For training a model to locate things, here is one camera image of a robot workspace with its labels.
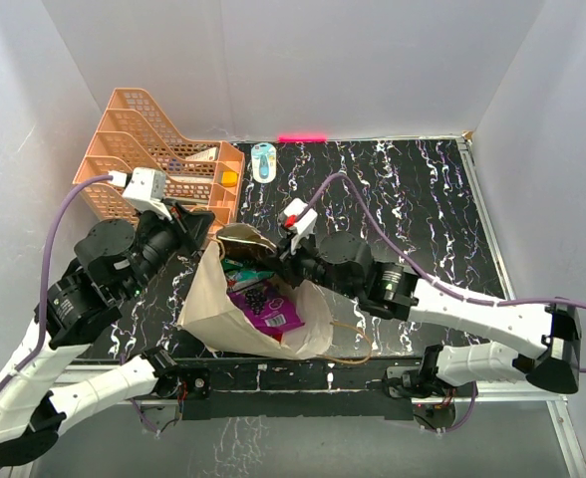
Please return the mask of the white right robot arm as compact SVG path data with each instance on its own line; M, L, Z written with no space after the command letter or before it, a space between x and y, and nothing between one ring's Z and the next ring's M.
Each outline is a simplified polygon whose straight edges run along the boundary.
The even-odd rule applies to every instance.
M521 381L554 393L579 389L581 328L575 307L508 306L483 294L422 278L408 266L377 260L347 232L282 240L263 264L292 287L309 281L357 301L370 315L467 332L481 344L425 349L420 365L395 379L408 396L439 395L474 381Z

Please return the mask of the beige paper bag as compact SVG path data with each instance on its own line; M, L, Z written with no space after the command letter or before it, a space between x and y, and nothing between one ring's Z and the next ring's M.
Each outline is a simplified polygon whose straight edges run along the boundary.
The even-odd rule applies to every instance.
M227 249L219 240L208 242L178 317L181 330L199 339L212 352L269 359L327 359L351 365L369 361L371 353L363 358L336 358L328 354L337 327L353 331L366 342L371 339L361 329L335 321L320 288L309 281L295 289L280 279L275 281L278 290L292 301L303 326L284 333L279 341L259 332L227 295L221 265L221 259L227 256Z

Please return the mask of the brown Kettle chips bag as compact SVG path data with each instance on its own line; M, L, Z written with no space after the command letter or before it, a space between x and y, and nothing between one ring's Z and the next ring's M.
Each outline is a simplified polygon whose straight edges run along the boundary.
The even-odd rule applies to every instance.
M224 256L237 262L258 263L272 257L277 252L277 246L267 238L259 235L247 237L218 236L224 248Z

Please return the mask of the teal Fox's mint candy bag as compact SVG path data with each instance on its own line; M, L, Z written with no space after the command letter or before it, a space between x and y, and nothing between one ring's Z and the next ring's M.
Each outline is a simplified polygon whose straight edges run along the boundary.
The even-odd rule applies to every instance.
M228 292L238 292L272 278L273 272L256 269L236 269L225 273Z

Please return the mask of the purple blackcurrant candy bag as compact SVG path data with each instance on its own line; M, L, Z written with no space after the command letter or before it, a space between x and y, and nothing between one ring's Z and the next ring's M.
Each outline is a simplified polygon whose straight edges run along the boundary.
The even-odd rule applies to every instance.
M304 326L293 302L267 280L229 292L228 297L249 323L265 335L280 335Z

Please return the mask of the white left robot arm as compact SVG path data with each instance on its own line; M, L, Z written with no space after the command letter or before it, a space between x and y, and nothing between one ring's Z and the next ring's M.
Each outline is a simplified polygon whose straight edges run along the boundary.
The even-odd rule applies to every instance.
M72 427L123 400L178 390L179 366L161 347L73 385L55 383L177 252L201 249L213 221L210 211L173 202L167 215L146 211L136 225L101 221L76 245L74 260L0 372L0 467L41 457Z

